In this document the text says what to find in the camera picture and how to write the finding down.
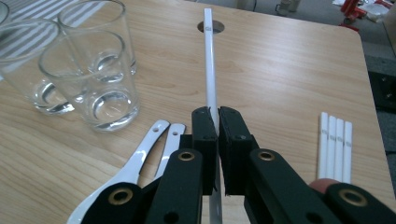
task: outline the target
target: glass rim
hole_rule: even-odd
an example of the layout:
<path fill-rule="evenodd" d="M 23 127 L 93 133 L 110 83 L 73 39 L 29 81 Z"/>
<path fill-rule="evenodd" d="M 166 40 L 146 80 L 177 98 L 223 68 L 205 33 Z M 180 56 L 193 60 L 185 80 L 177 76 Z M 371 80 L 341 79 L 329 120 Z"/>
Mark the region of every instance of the glass rim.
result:
<path fill-rule="evenodd" d="M 116 18 L 114 18 L 113 20 L 109 20 L 109 21 L 106 21 L 106 22 L 101 23 L 101 24 L 96 24 L 96 25 L 91 26 L 91 27 L 78 27 L 78 26 L 74 27 L 74 26 L 70 26 L 68 24 L 65 24 L 64 20 L 62 20 L 62 16 L 66 12 L 68 12 L 70 9 L 72 9 L 72 8 L 75 8 L 75 7 L 78 7 L 78 6 L 81 6 L 81 5 L 85 5 L 87 3 L 100 3 L 100 2 L 112 2 L 112 3 L 116 3 L 116 4 L 120 5 L 121 6 L 120 14 Z M 61 10 L 61 12 L 58 13 L 57 19 L 58 19 L 58 22 L 61 25 L 61 27 L 65 28 L 65 29 L 70 29 L 70 30 L 95 30 L 95 29 L 98 29 L 99 27 L 107 26 L 107 25 L 113 23 L 114 21 L 117 21 L 119 18 L 121 18 L 123 15 L 125 15 L 125 13 L 126 13 L 125 5 L 119 0 L 88 0 L 88 1 L 76 2 L 74 4 L 70 4 L 70 5 L 66 6 L 66 7 L 64 7 Z"/>
<path fill-rule="evenodd" d="M 124 57 L 124 55 L 125 55 L 125 42 L 122 40 L 122 38 L 119 35 L 117 35 L 116 33 L 113 33 L 113 32 L 109 32 L 109 31 L 90 30 L 90 31 L 74 33 L 74 34 L 71 34 L 71 35 L 64 35 L 64 36 L 61 36 L 60 38 L 58 38 L 56 42 L 53 42 L 51 44 L 51 46 L 49 48 L 45 49 L 44 52 L 40 55 L 40 57 L 38 59 L 38 68 L 39 68 L 39 70 L 46 77 L 49 77 L 49 79 L 64 80 L 64 81 L 82 80 L 82 79 L 87 79 L 87 78 L 90 78 L 90 77 L 97 76 L 98 74 L 100 74 L 101 71 L 92 72 L 92 73 L 90 73 L 88 75 L 87 74 L 83 74 L 82 76 L 78 76 L 78 77 L 75 77 L 75 76 L 72 76 L 72 77 L 70 77 L 70 76 L 66 76 L 66 77 L 55 76 L 55 75 L 49 73 L 47 71 L 47 69 L 45 69 L 45 67 L 43 65 L 43 61 L 44 61 L 44 58 L 46 57 L 47 53 L 49 52 L 49 50 L 58 47 L 59 45 L 61 45 L 63 43 L 63 41 L 65 41 L 67 39 L 70 39 L 70 37 L 78 37 L 78 36 L 81 36 L 81 35 L 98 34 L 98 33 L 99 34 L 107 34 L 107 35 L 115 36 L 120 41 L 120 50 L 117 51 L 117 56 L 118 57 L 116 58 L 115 62 L 119 62 L 120 60 L 122 60 L 122 57 Z"/>
<path fill-rule="evenodd" d="M 12 22 L 9 22 L 7 24 L 0 26 L 0 34 L 3 32 L 10 31 L 10 30 L 17 30 L 17 29 L 20 29 L 23 27 L 29 27 L 29 26 L 37 27 L 35 25 L 35 23 L 51 24 L 53 27 L 56 27 L 57 34 L 53 37 L 53 39 L 51 39 L 51 41 L 46 46 L 43 46 L 39 49 L 35 49 L 32 52 L 28 52 L 28 53 L 22 54 L 17 57 L 12 57 L 12 58 L 1 58 L 0 57 L 0 63 L 12 63 L 12 62 L 16 62 L 16 61 L 19 61 L 19 60 L 22 60 L 25 58 L 29 58 L 35 54 L 40 54 L 45 49 L 47 49 L 61 34 L 61 27 L 59 26 L 59 24 L 55 21 L 46 20 L 46 19 L 29 19 L 29 20 L 22 20 L 22 21 L 12 21 Z"/>

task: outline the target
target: table top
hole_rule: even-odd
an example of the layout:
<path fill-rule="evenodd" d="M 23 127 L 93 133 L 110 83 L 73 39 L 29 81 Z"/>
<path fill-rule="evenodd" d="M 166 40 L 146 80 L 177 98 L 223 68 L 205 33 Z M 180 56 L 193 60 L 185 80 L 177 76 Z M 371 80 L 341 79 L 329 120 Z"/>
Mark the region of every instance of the table top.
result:
<path fill-rule="evenodd" d="M 316 178 L 319 114 L 354 125 L 352 183 L 396 210 L 389 168 L 357 33 L 177 0 L 129 0 L 141 111 L 127 128 L 96 133 L 77 113 L 40 114 L 0 82 L 0 223 L 65 223 L 113 176 L 157 119 L 182 122 L 205 105 L 204 8 L 215 35 L 218 104 L 241 112 L 260 147 L 279 152 L 309 183 Z M 165 136 L 139 181 L 155 174 Z M 248 223 L 241 197 L 223 201 L 224 223 Z M 208 223 L 204 198 L 203 223 Z"/>

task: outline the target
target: gray floor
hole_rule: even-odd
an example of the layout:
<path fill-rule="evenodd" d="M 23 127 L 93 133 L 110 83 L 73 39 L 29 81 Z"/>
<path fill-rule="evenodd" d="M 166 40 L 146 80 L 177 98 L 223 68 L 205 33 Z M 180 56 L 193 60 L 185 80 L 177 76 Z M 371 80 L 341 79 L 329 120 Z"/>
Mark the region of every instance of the gray floor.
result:
<path fill-rule="evenodd" d="M 237 7 L 244 10 L 275 15 L 280 0 L 198 0 L 200 3 Z M 291 19 L 339 25 L 344 15 L 332 0 L 301 0 L 296 12 L 287 16 Z M 369 72 L 396 76 L 396 56 L 390 45 L 387 31 L 382 22 L 367 19 L 356 20 L 351 25 L 359 29 L 361 43 Z M 388 157 L 389 170 L 396 195 L 396 114 L 377 110 L 379 126 Z"/>

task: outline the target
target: white chopstick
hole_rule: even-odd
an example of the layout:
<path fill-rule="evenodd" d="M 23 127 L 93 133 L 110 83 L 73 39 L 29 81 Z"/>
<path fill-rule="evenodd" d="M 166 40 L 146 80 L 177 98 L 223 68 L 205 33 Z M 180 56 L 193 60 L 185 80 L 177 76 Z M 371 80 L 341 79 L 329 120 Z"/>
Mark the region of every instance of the white chopstick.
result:
<path fill-rule="evenodd" d="M 215 71 L 215 53 L 213 48 L 213 20 L 212 9 L 204 10 L 204 34 L 205 34 L 205 70 L 206 70 L 206 105 L 210 109 L 213 122 L 215 124 L 216 133 L 219 135 L 219 115 L 216 92 L 216 71 Z M 215 185 L 218 190 L 213 190 L 209 197 L 209 213 L 210 223 L 222 223 L 221 208 L 221 188 L 219 174 L 219 155 L 216 159 L 216 179 Z"/>
<path fill-rule="evenodd" d="M 352 123 L 322 112 L 319 125 L 317 178 L 330 178 L 350 183 Z"/>

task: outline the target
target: glass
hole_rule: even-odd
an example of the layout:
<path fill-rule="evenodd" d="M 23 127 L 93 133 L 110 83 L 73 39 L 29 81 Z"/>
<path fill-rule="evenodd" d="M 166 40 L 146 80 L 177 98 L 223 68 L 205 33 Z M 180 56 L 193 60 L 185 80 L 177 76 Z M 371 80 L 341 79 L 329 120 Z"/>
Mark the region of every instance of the glass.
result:
<path fill-rule="evenodd" d="M 16 21 L 0 26 L 0 76 L 47 115 L 73 110 L 38 69 L 38 58 L 61 33 L 54 21 Z"/>
<path fill-rule="evenodd" d="M 39 67 L 96 131 L 123 128 L 139 111 L 129 57 L 119 35 L 66 35 L 44 51 Z"/>
<path fill-rule="evenodd" d="M 135 74 L 134 47 L 126 19 L 126 8 L 122 2 L 117 0 L 78 2 L 64 8 L 58 15 L 58 22 L 68 35 L 89 30 L 102 30 L 121 36 L 131 60 L 132 75 Z"/>

